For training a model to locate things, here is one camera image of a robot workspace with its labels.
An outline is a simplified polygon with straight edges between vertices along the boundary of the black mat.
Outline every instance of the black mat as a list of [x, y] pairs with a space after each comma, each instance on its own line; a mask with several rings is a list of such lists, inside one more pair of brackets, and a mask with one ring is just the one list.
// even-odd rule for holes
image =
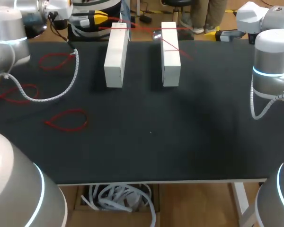
[[[123, 89], [105, 88], [106, 43], [76, 46], [79, 77], [60, 101], [0, 101], [0, 133], [56, 183], [266, 178], [284, 160], [284, 102], [262, 120], [250, 115], [254, 47], [247, 41], [180, 42], [194, 60], [181, 57], [176, 88], [162, 87], [159, 44], [129, 44]], [[56, 95], [71, 80], [74, 63], [43, 72], [37, 62], [67, 51], [61, 43], [32, 44], [30, 65], [13, 74], [36, 84], [39, 98]], [[2, 81], [0, 93], [9, 86]], [[43, 123], [73, 108], [89, 113], [86, 129], [61, 132]], [[59, 122], [80, 123], [80, 116]]]

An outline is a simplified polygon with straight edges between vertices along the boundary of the white coiled cable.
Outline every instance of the white coiled cable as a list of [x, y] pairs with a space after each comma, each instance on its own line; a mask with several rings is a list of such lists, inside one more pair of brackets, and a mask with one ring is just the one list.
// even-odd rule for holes
[[53, 101], [55, 99], [58, 99], [58, 98], [64, 96], [66, 93], [68, 93], [69, 90], [72, 88], [72, 86], [75, 83], [75, 80], [77, 78], [78, 71], [79, 71], [79, 52], [78, 52], [77, 49], [74, 49], [74, 52], [72, 54], [74, 54], [76, 56], [76, 66], [75, 66], [75, 72], [74, 72], [74, 76], [73, 76], [73, 78], [71, 80], [71, 83], [69, 84], [69, 86], [66, 88], [65, 91], [63, 91], [59, 95], [51, 97], [51, 98], [46, 98], [46, 99], [34, 99], [34, 98], [31, 98], [31, 97], [29, 97], [25, 93], [25, 91], [23, 90], [21, 84], [19, 83], [19, 81], [13, 75], [11, 75], [9, 73], [2, 73], [2, 74], [0, 74], [0, 77], [3, 76], [5, 79], [11, 79], [12, 81], [14, 81], [16, 86], [19, 88], [19, 91], [20, 91], [21, 95], [24, 98], [26, 98], [27, 100], [31, 101], [31, 102], [49, 102], [49, 101]]
[[[89, 201], [83, 195], [81, 196], [81, 198], [83, 201], [86, 202], [87, 205], [89, 205], [94, 210], [123, 210], [127, 212], [132, 212], [133, 211], [132, 207], [123, 206], [119, 204], [118, 202], [123, 201], [127, 197], [127, 195], [131, 193], [136, 193], [137, 194], [136, 204], [140, 203], [141, 196], [146, 198], [147, 203], [145, 203], [144, 206], [147, 206], [149, 204], [150, 209], [151, 209], [151, 216], [152, 216], [150, 227], [155, 227], [156, 211], [151, 201], [151, 189], [147, 184], [143, 184], [143, 185], [147, 187], [149, 191], [149, 195], [143, 192], [142, 190], [135, 188], [133, 186], [127, 185], [127, 184], [113, 183], [113, 184], [108, 185], [98, 195], [98, 203], [100, 207], [97, 207], [94, 204], [94, 199], [96, 198], [97, 191], [99, 188], [98, 184], [95, 185], [94, 191], [93, 191], [93, 185], [89, 186]], [[107, 191], [109, 191], [108, 196], [103, 198], [104, 193]]]
[[265, 106], [265, 108], [263, 109], [263, 111], [256, 116], [255, 114], [255, 109], [254, 109], [254, 88], [253, 88], [253, 77], [251, 78], [251, 88], [250, 88], [250, 110], [251, 110], [251, 115], [253, 117], [253, 119], [255, 120], [259, 120], [261, 119], [269, 110], [269, 108], [272, 106], [273, 103], [275, 103], [276, 101], [280, 100], [280, 99], [284, 99], [284, 94], [279, 95], [279, 96], [275, 96], [272, 100], [269, 101], [269, 103]]

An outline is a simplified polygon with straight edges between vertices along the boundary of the red cable tie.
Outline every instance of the red cable tie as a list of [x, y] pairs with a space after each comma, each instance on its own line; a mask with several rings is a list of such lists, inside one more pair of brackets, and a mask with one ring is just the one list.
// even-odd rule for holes
[[[67, 59], [65, 59], [62, 63], [60, 63], [57, 66], [54, 67], [44, 67], [42, 66], [42, 62], [48, 58], [48, 57], [52, 57], [52, 56], [67, 56]], [[62, 68], [63, 65], [65, 65], [69, 60], [71, 60], [74, 57], [74, 54], [70, 54], [70, 53], [49, 53], [46, 54], [44, 56], [42, 56], [38, 62], [39, 68], [43, 69], [44, 71], [50, 71], [50, 70], [58, 70], [60, 68]]]
[[[22, 88], [26, 88], [26, 87], [33, 87], [33, 88], [35, 88], [35, 89], [36, 89], [36, 94], [35, 94], [34, 98], [37, 98], [37, 97], [38, 97], [38, 95], [39, 95], [39, 90], [38, 90], [38, 88], [37, 88], [36, 85], [34, 85], [34, 84], [23, 84], [23, 85], [22, 85]], [[12, 92], [17, 91], [17, 90], [18, 90], [18, 87], [13, 87], [13, 88], [11, 88], [10, 90], [8, 90], [8, 91], [6, 91], [5, 93], [1, 94], [1, 95], [0, 95], [0, 99], [3, 99], [3, 100], [5, 100], [5, 101], [7, 101], [7, 102], [10, 102], [10, 103], [16, 103], [16, 104], [30, 103], [29, 100], [18, 101], [18, 100], [13, 100], [13, 99], [6, 98], [6, 95], [7, 95], [7, 94], [12, 93]]]
[[[77, 127], [77, 128], [70, 129], [70, 128], [60, 127], [60, 126], [55, 125], [55, 124], [52, 123], [55, 120], [57, 120], [58, 118], [66, 115], [66, 114], [71, 114], [71, 113], [82, 113], [83, 115], [85, 115], [85, 122], [84, 122], [84, 124], [79, 126], [79, 127]], [[88, 116], [87, 116], [87, 113], [84, 110], [82, 110], [82, 109], [71, 109], [71, 110], [66, 110], [66, 111], [64, 111], [62, 113], [57, 114], [56, 116], [51, 118], [49, 121], [45, 121], [45, 124], [55, 128], [55, 129], [61, 130], [61, 131], [79, 131], [79, 130], [82, 130], [83, 128], [85, 128], [87, 126], [87, 124], [88, 124]]]

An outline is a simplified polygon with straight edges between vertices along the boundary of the table leg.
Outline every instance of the table leg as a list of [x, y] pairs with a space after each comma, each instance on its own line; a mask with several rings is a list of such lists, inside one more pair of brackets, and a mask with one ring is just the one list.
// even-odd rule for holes
[[243, 183], [232, 183], [231, 186], [239, 215], [239, 226], [252, 227], [257, 221], [255, 205], [249, 206]]
[[137, 16], [140, 16], [140, 0], [137, 0]]

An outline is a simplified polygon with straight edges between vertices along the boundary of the pants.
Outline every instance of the pants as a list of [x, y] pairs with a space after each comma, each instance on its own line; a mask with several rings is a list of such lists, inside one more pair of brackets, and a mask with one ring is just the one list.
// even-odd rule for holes
[[193, 27], [219, 26], [226, 9], [227, 0], [192, 0], [191, 20]]

